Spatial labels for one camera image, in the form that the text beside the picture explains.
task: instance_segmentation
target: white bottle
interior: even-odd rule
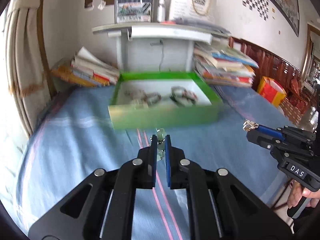
[[[164,0],[159,0],[158,12],[157,12],[157,22],[165,21],[165,5]]]

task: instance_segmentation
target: shelf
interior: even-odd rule
[[[102,25],[92,28],[92,32],[117,32],[126,31],[131,38],[168,38],[189,41],[202,41],[211,44],[212,36],[228,38],[228,34],[214,32],[207,29],[187,25],[161,24],[161,23],[119,23]]]

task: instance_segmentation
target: open cardboard box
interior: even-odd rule
[[[130,104],[126,91],[144,90],[171,94],[171,87],[182,86],[196,94],[196,105],[179,107],[170,100],[161,100],[154,106]],[[120,75],[109,108],[114,129],[156,128],[210,123],[217,119],[222,106],[219,96],[195,73],[150,72],[123,73]]]

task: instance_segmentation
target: white paper bag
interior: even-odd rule
[[[215,23],[217,0],[171,0],[169,20],[192,18]]]

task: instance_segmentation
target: human hand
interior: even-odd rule
[[[302,196],[306,197],[306,198],[311,198],[311,201],[308,203],[307,207],[316,207],[316,205],[319,202],[320,199],[320,190],[317,192],[312,192],[307,188],[304,188],[302,191],[302,186],[300,185],[300,183],[298,182],[294,182],[292,189],[290,191],[288,200],[287,200],[287,205],[288,208],[292,208],[295,207],[296,205],[298,205],[300,199],[302,198]]]

